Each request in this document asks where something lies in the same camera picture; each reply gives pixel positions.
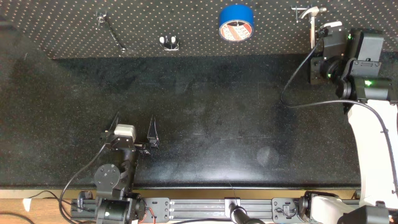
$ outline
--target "hanging tool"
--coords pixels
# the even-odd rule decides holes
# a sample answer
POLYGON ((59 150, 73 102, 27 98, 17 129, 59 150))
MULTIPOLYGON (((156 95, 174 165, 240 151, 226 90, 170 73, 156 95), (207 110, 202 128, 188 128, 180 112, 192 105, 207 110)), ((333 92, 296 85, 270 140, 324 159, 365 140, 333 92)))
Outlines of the hanging tool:
POLYGON ((111 24, 109 23, 107 17, 106 17, 106 12, 102 13, 102 12, 97 12, 96 13, 96 17, 97 17, 97 21, 98 21, 98 26, 96 29, 98 29, 100 27, 100 25, 103 23, 105 24, 106 27, 108 27, 109 32, 111 33, 112 38, 114 39, 114 41, 116 42, 116 44, 118 45, 118 47, 120 48, 120 51, 122 53, 126 53, 127 49, 123 46, 122 43, 120 43, 118 36, 116 35, 115 31, 112 29, 111 24))
POLYGON ((311 49, 315 46, 315 17, 318 15, 319 12, 326 12, 325 7, 310 7, 310 8, 295 8, 291 7, 291 9, 295 10, 296 12, 296 22, 299 22, 299 19, 297 17, 297 11, 298 10, 304 10, 301 15, 299 16, 300 19, 304 19, 306 15, 309 16, 310 18, 310 23, 311 23, 311 34, 310 34, 310 42, 311 42, 311 49))

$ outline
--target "wooden floor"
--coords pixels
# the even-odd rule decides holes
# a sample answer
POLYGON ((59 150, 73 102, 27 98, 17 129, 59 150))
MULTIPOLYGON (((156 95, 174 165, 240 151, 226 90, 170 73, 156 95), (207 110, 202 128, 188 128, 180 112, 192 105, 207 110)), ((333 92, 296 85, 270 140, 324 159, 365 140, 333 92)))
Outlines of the wooden floor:
MULTIPOLYGON (((39 193, 41 190, 0 190, 0 212, 12 212, 23 215, 31 219, 35 224, 38 223, 67 223, 61 216, 58 209, 58 201, 55 199, 32 199, 30 211, 25 211, 22 198, 27 198, 39 193)), ((61 190, 52 190, 57 196, 61 190)), ((143 197, 168 197, 172 199, 183 198, 225 198, 234 197, 232 190, 139 190, 143 197)), ((274 197, 300 197, 304 190, 235 190, 237 197, 243 199, 271 199, 274 197)), ((327 191, 337 194, 342 199, 351 198, 354 190, 331 190, 327 191)), ((76 198, 79 190, 71 190, 65 194, 65 198, 76 198)), ((37 198, 51 197, 44 193, 37 198)), ((67 211, 70 206, 64 205, 67 211)), ((27 223, 26 221, 0 215, 0 223, 27 223)))

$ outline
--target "pegboard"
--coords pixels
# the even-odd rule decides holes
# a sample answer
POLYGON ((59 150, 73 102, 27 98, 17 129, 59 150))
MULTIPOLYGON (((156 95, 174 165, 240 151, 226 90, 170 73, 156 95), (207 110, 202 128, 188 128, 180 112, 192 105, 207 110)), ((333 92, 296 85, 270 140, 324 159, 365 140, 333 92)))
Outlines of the pegboard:
POLYGON ((250 54, 296 54, 310 50, 308 19, 295 20, 291 6, 325 6, 317 28, 341 21, 353 27, 383 31, 383 51, 398 51, 398 2, 378 0, 247 1, 247 0, 0 0, 1 14, 14 23, 50 58, 163 57, 250 54), (219 33, 221 10, 244 4, 254 12, 254 34, 231 43, 219 33), (96 12, 106 11, 126 46, 121 53, 105 26, 97 28, 96 12), (159 37, 176 35, 178 52, 166 52, 159 37))

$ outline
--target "tape label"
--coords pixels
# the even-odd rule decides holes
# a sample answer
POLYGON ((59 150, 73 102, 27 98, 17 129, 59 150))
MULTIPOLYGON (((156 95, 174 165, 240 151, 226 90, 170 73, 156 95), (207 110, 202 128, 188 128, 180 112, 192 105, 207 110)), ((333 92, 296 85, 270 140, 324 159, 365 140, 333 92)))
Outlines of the tape label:
POLYGON ((244 21, 231 21, 221 27, 220 34, 228 41, 242 41, 251 36, 252 27, 244 21))

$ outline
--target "white tag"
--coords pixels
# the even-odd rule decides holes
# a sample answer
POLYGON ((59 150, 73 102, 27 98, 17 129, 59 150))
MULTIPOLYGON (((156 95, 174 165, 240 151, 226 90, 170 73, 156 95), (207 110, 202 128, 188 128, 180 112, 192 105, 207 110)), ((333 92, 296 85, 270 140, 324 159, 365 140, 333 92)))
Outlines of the white tag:
POLYGON ((29 212, 30 211, 30 203, 32 199, 31 198, 24 198, 22 203, 24 204, 25 211, 29 212))

